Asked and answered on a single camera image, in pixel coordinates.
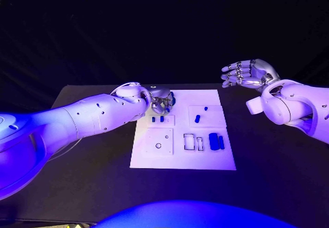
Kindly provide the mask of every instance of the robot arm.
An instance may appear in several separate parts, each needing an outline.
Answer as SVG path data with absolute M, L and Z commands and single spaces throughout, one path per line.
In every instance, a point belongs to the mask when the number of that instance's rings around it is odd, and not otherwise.
M 271 65 L 259 60 L 236 62 L 222 68 L 222 87 L 235 84 L 255 88 L 261 96 L 246 101 L 250 114 L 263 112 L 275 124 L 298 128 L 310 137 L 329 143 L 329 88 L 279 80 Z
M 173 101 L 168 89 L 126 83 L 110 94 L 48 111 L 0 114 L 0 200 L 28 184 L 64 145 L 141 118 L 149 105 L 158 114 L 167 113 Z

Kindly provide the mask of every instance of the blue block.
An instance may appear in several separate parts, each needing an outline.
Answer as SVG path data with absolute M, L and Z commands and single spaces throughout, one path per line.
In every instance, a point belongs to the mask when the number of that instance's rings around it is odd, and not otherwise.
M 217 142 L 216 133 L 209 134 L 209 142 L 210 142 L 210 150 L 213 150 L 213 151 L 219 150 L 219 142 Z
M 200 115 L 196 115 L 194 122 L 197 123 L 200 121 Z
M 222 139 L 222 136 L 219 136 L 217 140 L 219 140 L 219 147 L 220 147 L 220 149 L 223 150 L 223 149 L 224 149 L 224 146 L 223 146 L 223 139 Z

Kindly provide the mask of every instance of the black table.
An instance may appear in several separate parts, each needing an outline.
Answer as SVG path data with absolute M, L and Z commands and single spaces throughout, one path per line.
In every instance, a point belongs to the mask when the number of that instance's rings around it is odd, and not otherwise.
M 298 227 L 329 226 L 329 147 L 300 130 L 250 115 L 255 90 L 217 89 L 236 171 L 129 169 L 135 122 L 83 138 L 47 162 L 18 193 L 0 201 L 0 218 L 97 222 L 158 200 L 203 200 L 259 212 Z M 113 85 L 66 86 L 53 107 L 109 93 Z

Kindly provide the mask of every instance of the white board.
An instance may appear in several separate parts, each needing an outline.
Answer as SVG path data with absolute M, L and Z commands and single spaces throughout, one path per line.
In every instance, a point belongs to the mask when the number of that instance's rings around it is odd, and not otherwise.
M 157 115 L 151 109 L 136 120 L 129 168 L 235 170 L 217 91 L 171 90 L 171 92 L 175 104 L 164 116 L 164 121 L 160 122 L 161 115 Z M 200 115 L 198 123 L 194 123 L 196 114 Z M 210 150 L 210 133 L 222 136 L 223 150 Z M 184 134 L 193 135 L 194 150 L 184 150 Z M 197 150 L 198 137 L 203 143 L 201 151 Z

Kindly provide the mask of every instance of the robotic hand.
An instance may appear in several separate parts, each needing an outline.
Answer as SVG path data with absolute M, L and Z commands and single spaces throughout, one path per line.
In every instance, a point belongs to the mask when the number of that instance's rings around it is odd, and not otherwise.
M 0 114 L 0 200 L 33 180 L 56 152 L 80 138 L 139 119 L 151 109 L 165 114 L 174 104 L 167 88 L 125 83 L 110 94 L 33 114 Z
M 250 114 L 265 113 L 275 124 L 298 128 L 329 143 L 329 88 L 281 80 L 272 66 L 261 59 L 240 61 L 222 68 L 222 87 L 253 88 L 261 96 L 246 101 Z

